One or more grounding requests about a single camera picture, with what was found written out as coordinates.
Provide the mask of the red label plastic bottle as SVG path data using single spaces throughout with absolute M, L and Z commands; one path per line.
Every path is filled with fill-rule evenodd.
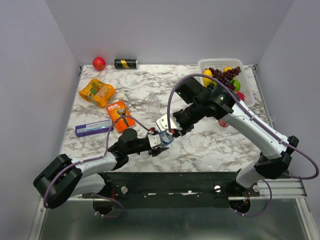
M 223 128 L 227 128 L 229 126 L 228 123 L 224 122 L 223 120 L 219 119 L 218 120 L 218 124 L 223 127 Z

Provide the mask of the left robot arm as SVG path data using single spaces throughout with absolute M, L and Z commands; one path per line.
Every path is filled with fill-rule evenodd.
M 132 128 L 126 129 L 107 153 L 91 158 L 71 159 L 66 154 L 58 155 L 33 181 L 33 186 L 43 197 L 45 208 L 55 209 L 74 195 L 79 182 L 89 176 L 110 172 L 123 167 L 129 155 L 148 152 L 156 157 L 168 149 L 170 137 L 163 132 L 152 131 L 143 138 Z

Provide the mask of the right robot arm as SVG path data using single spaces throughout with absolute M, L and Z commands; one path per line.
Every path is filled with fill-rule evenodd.
M 204 87 L 189 76 L 174 90 L 188 107 L 173 113 L 178 124 L 173 130 L 177 138 L 190 132 L 203 118 L 213 117 L 229 124 L 261 151 L 256 162 L 240 169 L 230 183 L 230 191 L 241 196 L 255 182 L 267 178 L 277 179 L 288 169 L 299 139 L 276 132 L 262 121 L 235 93 L 229 94 L 222 86 Z

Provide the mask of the blue label plastic bottle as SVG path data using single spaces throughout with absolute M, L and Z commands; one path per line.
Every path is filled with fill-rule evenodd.
M 162 142 L 161 147 L 169 146 L 175 139 L 171 134 L 168 134 L 166 132 L 160 132 L 159 136 L 160 136 L 161 142 Z

